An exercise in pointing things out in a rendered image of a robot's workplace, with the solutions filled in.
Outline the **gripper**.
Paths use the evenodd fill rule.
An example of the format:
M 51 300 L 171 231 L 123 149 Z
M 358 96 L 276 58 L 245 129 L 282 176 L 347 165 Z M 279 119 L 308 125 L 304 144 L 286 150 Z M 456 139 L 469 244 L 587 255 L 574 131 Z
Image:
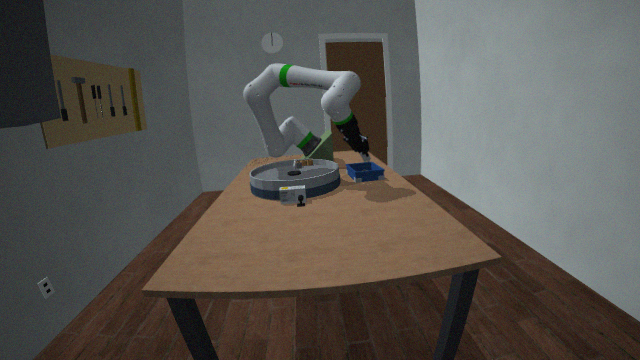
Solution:
M 351 147 L 355 152 L 360 153 L 360 155 L 361 155 L 361 157 L 362 157 L 362 159 L 363 159 L 363 161 L 364 161 L 364 162 L 366 162 L 366 161 L 367 161 L 367 162 L 369 163 L 369 161 L 370 161 L 370 159 L 371 159 L 371 158 L 370 158 L 370 156 L 369 156 L 369 154 L 368 154 L 368 151 L 369 151 L 369 144 L 368 144 L 368 140 L 367 140 L 367 139 L 368 139 L 368 137 L 367 137 L 367 136 L 366 136 L 366 137 L 362 136 L 362 134 L 360 133 L 360 130 L 359 130 L 358 125 L 357 125 L 357 127 L 356 127 L 353 131 L 351 131 L 350 133 L 347 133 L 347 134 L 343 134 L 343 135 L 344 135 L 343 140 L 344 140 L 344 141 L 346 141 L 346 142 L 349 144 L 349 146 L 350 146 L 350 147 Z M 349 137 L 349 138 L 354 137 L 354 138 L 352 138 L 352 139 L 347 139 L 348 137 Z M 363 140 L 363 142 L 362 142 L 362 140 Z M 356 142 L 356 143 L 355 143 L 355 142 Z M 366 143 L 365 143 L 365 142 L 366 142 Z M 363 147 L 363 145 L 364 145 L 364 147 Z M 359 147 L 360 147 L 360 148 L 359 148 Z M 356 149 L 355 149 L 355 148 L 356 148 Z M 361 150 L 360 150 L 360 149 L 361 149 Z M 364 150 L 364 149 L 365 149 L 365 150 Z M 363 155 L 364 155 L 364 156 L 363 156 Z M 365 157 L 365 158 L 364 158 L 364 157 Z

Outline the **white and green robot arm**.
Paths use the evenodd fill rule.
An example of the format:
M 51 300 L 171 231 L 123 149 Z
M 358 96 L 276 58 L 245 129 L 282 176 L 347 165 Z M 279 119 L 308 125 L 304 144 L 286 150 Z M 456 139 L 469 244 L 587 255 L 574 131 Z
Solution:
M 357 127 L 358 121 L 349 106 L 361 87 L 361 80 L 356 73 L 271 64 L 250 82 L 243 92 L 244 99 L 258 123 L 269 156 L 281 157 L 294 144 L 307 157 L 322 140 L 314 136 L 295 117 L 289 117 L 278 128 L 269 98 L 278 87 L 328 90 L 321 99 L 321 106 L 339 132 L 349 133 Z

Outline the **blue plastic crate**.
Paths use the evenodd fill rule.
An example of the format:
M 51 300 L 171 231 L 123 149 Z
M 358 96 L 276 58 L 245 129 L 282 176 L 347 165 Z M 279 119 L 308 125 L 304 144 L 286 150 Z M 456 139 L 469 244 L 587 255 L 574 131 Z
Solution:
M 346 164 L 346 166 L 347 166 L 346 174 L 349 175 L 354 180 L 355 183 L 375 181 L 375 180 L 385 180 L 385 176 L 384 176 L 385 169 L 383 169 L 382 167 L 378 166 L 373 162 L 352 163 L 352 164 Z M 362 170 L 368 170 L 368 171 L 362 171 Z

